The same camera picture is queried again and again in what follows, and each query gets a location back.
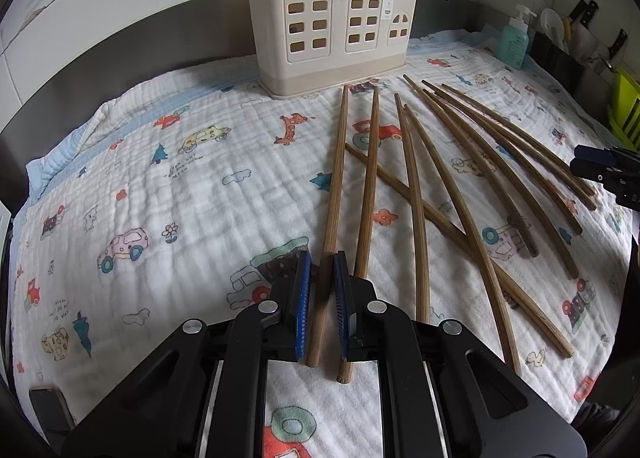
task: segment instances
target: knife handle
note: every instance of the knife handle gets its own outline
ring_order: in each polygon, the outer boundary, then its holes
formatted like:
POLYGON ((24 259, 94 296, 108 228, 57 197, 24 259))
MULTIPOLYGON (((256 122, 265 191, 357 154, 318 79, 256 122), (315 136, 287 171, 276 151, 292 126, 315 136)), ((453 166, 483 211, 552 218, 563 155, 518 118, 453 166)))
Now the knife handle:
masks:
POLYGON ((587 28, 587 30, 589 29, 589 23, 591 22, 591 19, 593 19, 593 16, 599 8, 600 7, 598 6, 598 3, 596 3, 596 1, 589 1, 587 9, 584 11, 582 19, 580 19, 580 24, 587 28))
POLYGON ((609 48, 610 60, 613 60, 613 57, 615 57, 620 51, 620 49, 622 48, 622 46, 625 45, 627 38, 628 38, 628 35, 626 34, 626 32, 623 29, 620 29, 620 33, 618 34, 618 38, 616 39, 616 42, 614 42, 613 46, 609 48))
POLYGON ((574 11, 569 14, 569 19, 571 19, 571 22, 577 20, 578 17, 580 17, 580 15, 582 15, 586 9, 587 1, 580 0, 580 2, 575 6, 574 11))

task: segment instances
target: knife block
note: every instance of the knife block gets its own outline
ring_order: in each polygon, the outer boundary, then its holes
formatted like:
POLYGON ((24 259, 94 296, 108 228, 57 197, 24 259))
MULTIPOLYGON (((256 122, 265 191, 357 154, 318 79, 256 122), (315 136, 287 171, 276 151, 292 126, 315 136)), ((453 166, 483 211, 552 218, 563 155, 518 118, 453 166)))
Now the knife block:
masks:
POLYGON ((584 66, 564 53, 543 33, 536 32, 529 56, 570 94, 578 88, 584 66))

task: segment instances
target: soap dispenser bottle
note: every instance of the soap dispenser bottle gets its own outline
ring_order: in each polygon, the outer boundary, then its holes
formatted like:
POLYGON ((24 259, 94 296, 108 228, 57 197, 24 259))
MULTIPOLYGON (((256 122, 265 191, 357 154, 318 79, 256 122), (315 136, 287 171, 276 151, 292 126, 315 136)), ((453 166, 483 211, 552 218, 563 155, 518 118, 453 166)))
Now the soap dispenser bottle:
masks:
POLYGON ((524 22, 524 16, 537 17, 537 15, 521 4, 516 6, 516 10, 520 15, 517 19, 513 17, 509 19, 509 25, 502 30, 502 38, 496 57, 511 68, 519 70, 524 62, 524 56, 527 54, 527 46, 529 46, 529 34, 527 34, 529 27, 524 22))

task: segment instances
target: wooden chopstick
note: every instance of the wooden chopstick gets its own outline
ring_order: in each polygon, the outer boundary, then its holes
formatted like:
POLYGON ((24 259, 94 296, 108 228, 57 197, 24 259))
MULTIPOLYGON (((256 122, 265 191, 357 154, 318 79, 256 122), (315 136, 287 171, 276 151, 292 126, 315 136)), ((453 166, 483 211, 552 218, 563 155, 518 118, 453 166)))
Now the wooden chopstick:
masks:
MULTIPOLYGON (((364 192, 362 196, 362 212, 360 213, 360 230, 358 231, 358 248, 353 268, 354 277, 367 279, 369 268, 369 248, 371 246, 371 230, 373 224, 373 208, 376 202, 376 168, 378 166, 378 133, 380 126, 380 101, 378 88, 373 90, 371 104, 371 122, 369 127, 369 147, 367 149, 367 171, 364 176, 364 192)), ((340 359, 336 380, 348 384, 353 377, 353 362, 340 359)))
POLYGON ((414 224, 415 246, 415 319, 420 323, 429 322, 429 258, 427 255, 427 232, 424 226, 424 211, 422 209, 422 193, 418 168, 415 162, 414 142, 402 112, 400 95, 394 94, 396 111, 402 131, 402 149, 404 150, 404 162, 406 175, 409 180, 411 196, 411 217, 414 224))
MULTIPOLYGON (((433 85, 428 83, 426 80, 423 80, 422 83, 425 84, 426 86, 429 86, 430 88, 433 88, 433 85)), ((576 178, 572 174, 566 173, 564 170, 559 168, 555 163, 549 160, 549 158, 547 158, 544 154, 539 152, 534 147, 530 146, 527 142, 525 142, 519 136, 516 136, 511 131, 508 131, 508 129, 506 129, 505 127, 498 125, 497 123, 492 123, 492 125, 503 136, 507 137, 513 144, 516 144, 520 149, 526 152, 530 157, 532 157, 537 162, 539 162, 539 164, 542 165, 545 169, 547 169, 550 173, 555 174, 555 176, 558 179, 562 180, 564 184, 567 187, 569 187, 576 196, 578 196, 578 199, 584 204, 585 207, 587 207, 590 211, 596 210, 597 208, 596 204, 593 202, 593 200, 590 199, 590 197, 587 196, 585 191, 582 190, 582 188, 578 185, 576 178)))
MULTIPOLYGON (((434 102, 428 95, 422 94, 422 97, 425 103, 428 103, 431 108, 435 108, 436 106, 438 106, 438 104, 434 102)), ((422 143, 429 152, 429 155, 431 156, 431 159, 433 160, 433 163, 436 166, 440 177, 442 178, 442 182, 444 183, 445 187, 447 187, 447 191, 449 192, 451 201, 453 201, 453 205, 456 208, 456 212, 458 213, 460 222, 462 222, 462 226, 465 229, 466 238, 469 241, 469 245, 473 252, 474 258, 478 263, 478 268, 482 276, 482 282, 484 283, 484 288, 486 290, 487 297, 489 298, 491 310, 494 313, 495 327, 498 330, 498 338, 500 339, 500 347, 502 348, 504 362, 517 375, 519 375, 520 359, 518 358, 518 347, 516 346, 515 337, 513 335, 513 327, 511 327, 511 320, 509 319, 507 308, 502 299, 502 292, 500 290, 500 284, 498 284, 498 279, 495 275, 494 267, 491 264, 489 255, 482 247, 482 241, 480 240, 480 235, 478 234, 476 223, 471 216, 468 207, 466 206, 465 200, 462 197, 458 186, 456 185, 456 181, 449 173, 449 170, 444 164, 442 158, 440 157, 440 154, 429 138, 427 132, 424 130, 424 127, 422 127, 422 124, 420 124, 418 119, 407 106, 404 107, 404 110, 409 115, 409 118, 411 118, 411 120, 413 121, 415 128, 417 129, 418 134, 422 139, 422 143)))
MULTIPOLYGON (((345 149, 347 149, 347 152, 353 157, 356 157, 364 164, 367 163, 367 155, 364 153, 354 149, 351 145, 346 145, 345 149)), ((404 183, 380 165, 378 165, 378 176, 392 189, 396 190, 405 200, 410 200, 409 187, 404 185, 404 183)), ((473 253, 469 246, 466 234, 456 225, 451 223, 443 213, 432 207, 424 200, 422 201, 422 208, 424 210, 424 216, 431 221, 442 234, 451 239, 456 245, 458 245, 458 247, 460 247, 461 250, 473 259, 473 253)), ((513 279, 511 279, 511 276, 508 273, 500 268, 500 266, 494 261, 492 261, 492 265, 502 290, 510 294, 511 297, 516 300, 522 308, 522 311, 540 329, 540 332, 546 337, 548 342, 554 345, 558 350, 558 353, 562 355, 563 358, 571 358, 574 354, 574 347, 569 343, 569 341, 567 341, 564 335, 562 335, 558 328, 554 326, 551 320, 545 315, 540 307, 535 304, 529 295, 527 295, 527 293, 524 292, 524 290, 519 287, 513 279)))
POLYGON ((533 212, 533 215, 536 216, 540 224, 542 224, 542 228, 546 232, 546 235, 548 235, 553 246, 556 248, 556 251, 560 256, 560 259, 562 260, 562 262, 564 263, 564 266, 569 272, 569 276, 571 276, 573 279, 577 279, 580 273, 578 271, 577 264, 575 264, 574 258, 572 257, 571 253, 566 247, 566 243, 562 240, 562 237, 560 236, 560 234, 558 234, 558 231, 556 231, 556 228, 554 227, 551 220, 548 218, 548 216, 546 215, 546 213, 544 212, 540 204, 533 197, 531 192, 529 192, 529 189, 527 189, 525 184, 522 183, 520 178, 518 178, 517 174, 514 173, 510 165, 507 164, 507 162, 505 162, 502 159, 502 156, 500 156, 495 151, 495 149, 493 149, 489 145, 489 142, 487 142, 484 138, 482 138, 482 136, 480 136, 473 127, 471 127, 468 123, 466 123, 466 121, 462 119, 462 117, 460 117, 457 113, 455 113, 453 109, 449 107, 449 104, 447 104, 447 102, 445 102, 439 96, 434 96, 434 98, 440 104, 440 106, 447 112, 447 114, 451 117, 451 119, 455 121, 456 124, 469 137, 471 137, 471 139, 478 145, 478 147, 482 151, 486 153, 486 155, 489 158, 491 158, 491 160, 495 163, 495 165, 506 176, 507 180, 510 181, 511 185, 513 185, 516 188, 516 190, 520 193, 522 198, 527 202, 527 205, 533 212))
MULTIPOLYGON (((418 94, 421 93, 420 88, 417 86, 417 84, 414 89, 418 92, 418 94)), ((482 155, 478 152, 478 149, 475 148, 475 146, 467 138, 466 134, 462 132, 460 127, 457 126, 457 124, 451 119, 446 111, 444 111, 440 106, 432 107, 431 110, 440 119, 440 121, 444 123, 444 125, 446 125, 447 128, 453 133, 453 136, 458 139, 465 151, 469 153, 471 159, 476 163, 481 173, 484 174, 495 194, 498 196, 498 199, 502 202, 502 205, 507 210, 507 214, 511 216, 513 224, 517 231, 520 233, 520 236, 522 237, 524 244, 529 250, 529 253, 532 257, 537 257, 540 253, 537 243, 535 242, 531 235, 531 232, 527 228, 524 222, 524 218, 520 214, 520 211, 502 187, 500 180, 498 180, 498 177, 491 170, 489 164, 484 160, 482 155)))
POLYGON ((566 205, 566 203, 564 203, 562 198, 558 195, 558 191, 552 186, 549 180, 547 180, 542 174, 540 174, 540 171, 538 171, 538 169, 536 169, 533 166, 533 164, 527 159, 527 157, 523 155, 520 151, 518 151, 518 149, 516 149, 515 146, 507 138, 505 138, 497 130, 496 127, 494 127, 496 125, 494 122, 489 121, 482 114, 478 113, 478 111, 474 111, 473 109, 466 106, 465 104, 462 104, 462 102, 459 102, 458 100, 453 98, 450 94, 445 93, 444 91, 437 88, 436 86, 429 84, 429 87, 434 89, 434 91, 436 91, 436 94, 439 97, 446 100, 447 102, 449 102, 449 104, 452 104, 453 106, 458 108, 460 111, 465 113, 465 115, 467 115, 471 120, 475 121, 480 127, 482 127, 485 131, 487 131, 487 133, 493 136, 495 141, 498 142, 498 144, 502 145, 505 149, 507 149, 507 151, 510 152, 510 154, 516 159, 516 162, 521 167, 523 167, 524 170, 526 170, 527 173, 529 173, 529 175, 546 192, 546 194, 549 196, 549 198, 552 200, 552 202, 556 205, 556 207, 560 210, 564 218, 567 220, 569 225, 571 225, 572 230, 577 235, 582 234, 582 226, 580 225, 578 220, 575 218, 575 216, 572 214, 571 210, 569 210, 569 207, 566 205))
POLYGON ((533 147, 538 149, 538 151, 540 151, 543 155, 548 157, 549 160, 551 160, 553 163, 558 165, 559 168, 561 168, 564 172, 566 172, 569 176, 571 176, 571 178, 575 179, 576 183, 582 188, 582 190, 584 190, 584 192, 587 194, 587 196, 595 196, 596 192, 593 190, 593 187, 591 187, 582 178, 578 178, 578 177, 574 176, 572 174, 572 172, 571 172, 571 169, 569 168, 569 165, 567 165, 566 162, 564 160, 562 160, 562 158, 557 156, 556 153, 551 151, 551 149, 549 149, 542 142, 540 142, 540 141, 536 140, 535 138, 533 138, 529 133, 527 133, 526 131, 524 131, 520 127, 518 127, 516 124, 514 124, 513 122, 511 122, 507 118, 503 117, 501 114, 498 114, 493 109, 491 109, 489 107, 486 107, 484 104, 481 104, 480 102, 478 102, 474 98, 471 98, 470 96, 468 96, 468 94, 465 94, 462 91, 459 91, 459 90, 457 90, 455 88, 451 88, 450 86, 447 86, 446 84, 443 84, 442 87, 447 89, 447 91, 450 91, 450 92, 458 95, 463 100, 466 100, 469 104, 475 105, 479 110, 481 110, 482 112, 486 113, 487 115, 489 115, 494 120, 500 122, 503 126, 508 127, 508 129, 511 129, 514 133, 522 136, 533 147))
POLYGON ((344 172, 344 138, 347 134, 347 115, 349 112, 349 88, 342 88, 340 102, 340 117, 338 118, 338 133, 335 139, 334 168, 331 174, 331 188, 329 190, 329 206, 324 226, 324 241, 322 242, 322 256, 314 295, 314 310, 310 315, 309 346, 306 355, 306 365, 316 367, 320 363, 322 339, 326 309, 331 295, 331 276, 334 264, 335 242, 338 235, 338 217, 340 216, 340 197, 342 194, 342 173, 344 172))

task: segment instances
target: cartoon giraffe print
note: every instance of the cartoon giraffe print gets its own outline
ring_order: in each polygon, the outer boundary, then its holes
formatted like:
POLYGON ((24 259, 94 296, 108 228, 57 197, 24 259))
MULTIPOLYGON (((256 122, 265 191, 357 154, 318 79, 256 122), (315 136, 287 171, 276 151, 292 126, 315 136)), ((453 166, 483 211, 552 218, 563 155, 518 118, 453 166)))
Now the cartoon giraffe print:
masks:
POLYGON ((284 122, 284 137, 279 138, 276 136, 276 141, 273 143, 281 143, 283 145, 289 145, 292 142, 295 142, 293 137, 296 133, 296 125, 305 123, 308 120, 307 117, 303 117, 300 113, 296 112, 291 115, 291 118, 282 115, 280 119, 284 122))

